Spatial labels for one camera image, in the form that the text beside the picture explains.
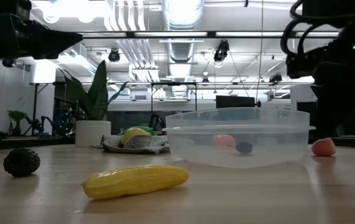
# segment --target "white plant pot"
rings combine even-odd
[[[111,122],[78,121],[76,122],[75,146],[99,146],[103,135],[111,135]]]

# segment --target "pink ball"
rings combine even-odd
[[[334,145],[332,139],[320,139],[311,147],[314,155],[316,156],[332,156],[336,153],[336,146]]]
[[[213,144],[216,146],[235,147],[235,139],[229,134],[215,134],[212,137]]]

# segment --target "desk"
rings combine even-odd
[[[226,169],[159,156],[104,154],[71,145],[34,149],[42,160],[30,177],[3,171],[0,224],[355,223],[355,149],[252,169]],[[92,201],[80,183],[91,173],[142,164],[186,168],[190,180],[151,194]]]

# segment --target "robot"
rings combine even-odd
[[[29,0],[0,0],[0,59],[12,67],[19,57],[57,59],[67,48],[83,40],[82,35],[50,30],[29,20]]]
[[[303,5],[302,15],[296,11]],[[293,21],[284,30],[280,44],[287,54],[290,78],[312,76],[318,98],[317,136],[333,136],[336,127],[355,109],[355,1],[298,0],[291,8]],[[310,25],[298,43],[297,53],[287,41],[297,24]],[[314,29],[331,25],[341,29],[327,46],[305,52],[303,43]]]
[[[300,5],[302,15],[296,12]],[[55,59],[83,39],[80,34],[50,30],[30,21],[31,8],[29,0],[0,0],[0,59],[5,66],[18,57]],[[317,135],[332,136],[337,125],[355,109],[355,1],[298,0],[290,15],[293,21],[281,38],[281,48],[287,54],[287,75],[315,79],[312,90],[318,98]],[[310,28],[294,53],[287,41],[299,23],[307,23]],[[339,36],[325,47],[305,52],[306,36],[327,24],[341,29]]]

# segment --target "yellow toy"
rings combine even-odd
[[[89,198],[107,199],[138,195],[184,184],[185,169],[165,165],[144,165],[92,174],[82,183]]]
[[[140,128],[131,128],[131,129],[128,129],[125,133],[125,135],[123,136],[122,140],[121,140],[121,143],[122,144],[126,144],[127,141],[133,137],[133,136],[136,136],[136,135],[145,135],[145,136],[149,136],[151,135],[150,133],[148,133],[147,131],[144,131],[143,129],[140,129]]]

